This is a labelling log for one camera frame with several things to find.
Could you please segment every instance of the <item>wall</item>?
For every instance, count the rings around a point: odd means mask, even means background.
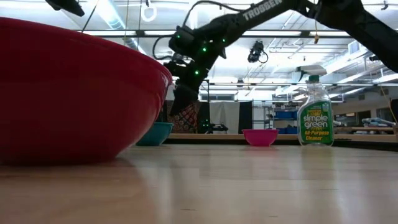
[[[374,118],[377,116],[377,109],[387,108],[388,101],[384,96],[380,95],[380,88],[375,88],[375,92],[367,92],[365,93],[365,100],[358,100],[358,96],[356,95],[354,98],[345,99],[346,103],[338,103],[333,104],[333,113],[334,114],[345,114],[352,112],[361,112],[361,111],[371,111],[371,116]],[[398,87],[390,87],[388,88],[389,94],[387,95],[388,99],[397,99],[398,98]]]

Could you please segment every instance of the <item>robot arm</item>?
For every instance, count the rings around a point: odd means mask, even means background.
[[[264,0],[237,14],[226,14],[209,24],[191,30],[177,27],[169,47],[176,54],[192,59],[180,66],[178,61],[165,63],[173,76],[179,77],[171,114],[177,114],[197,100],[199,87],[218,56],[226,58],[225,47],[238,40],[247,30],[289,9],[316,19],[332,28],[346,31],[391,70],[398,72],[398,34],[368,13],[361,0]]]

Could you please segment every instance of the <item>bottle label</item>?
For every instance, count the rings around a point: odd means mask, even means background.
[[[300,134],[304,142],[329,144],[333,141],[330,101],[308,105],[300,114]]]

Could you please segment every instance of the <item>bowl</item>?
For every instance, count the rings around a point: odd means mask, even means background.
[[[273,129],[245,129],[244,138],[252,146],[270,146],[278,136],[278,130]]]
[[[0,163],[107,161],[156,120],[172,82],[159,62],[34,22],[0,17],[0,30]]]
[[[142,137],[137,146],[159,146],[170,135],[173,123],[155,122],[150,130]]]

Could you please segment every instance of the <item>ceiling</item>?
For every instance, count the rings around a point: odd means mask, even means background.
[[[86,30],[111,30],[106,22],[107,15],[114,13],[125,24],[123,28],[131,30],[174,30],[181,25],[187,11],[196,0],[152,0],[151,8],[147,9],[145,1],[127,0],[99,0],[103,4],[112,4],[112,8],[99,7],[90,19]],[[217,0],[231,7],[246,9],[250,4],[258,0]],[[54,11],[44,0],[0,0],[0,16],[34,21],[52,26],[63,27],[72,30],[81,30],[88,20],[88,16],[94,8],[97,0],[80,0],[85,11],[83,17],[78,17],[65,11]],[[393,29],[398,29],[398,0],[388,0],[389,7],[382,10],[383,0],[363,0],[365,8]],[[218,6],[203,4],[198,5],[191,13],[188,25],[200,27],[209,23],[215,17],[227,13],[234,13],[229,9],[220,9]],[[330,30],[317,24],[313,19],[308,19],[297,12],[287,11],[253,30]],[[107,38],[112,42],[124,44],[122,38]],[[151,56],[152,46],[156,38],[140,37],[135,41],[142,52]],[[249,49],[256,40],[261,40],[266,46],[269,60],[265,64],[249,63],[247,57]],[[358,74],[365,69],[370,69],[379,64],[359,58],[357,60],[341,60],[347,54],[348,44],[354,41],[349,36],[341,38],[321,38],[318,44],[314,44],[312,38],[273,38],[272,36],[259,36],[256,38],[240,38],[226,49],[227,59],[219,58],[209,72],[209,79],[213,82],[236,82],[243,78],[245,82],[296,82],[292,72],[296,67],[303,65],[329,65],[334,63],[344,65],[334,69],[333,73],[339,73],[331,82],[339,82],[342,78]],[[168,48],[168,39],[162,39],[156,47],[157,55],[168,55],[172,51]],[[373,72],[372,78],[380,76],[380,70]],[[371,77],[363,75],[349,83],[366,82]]]

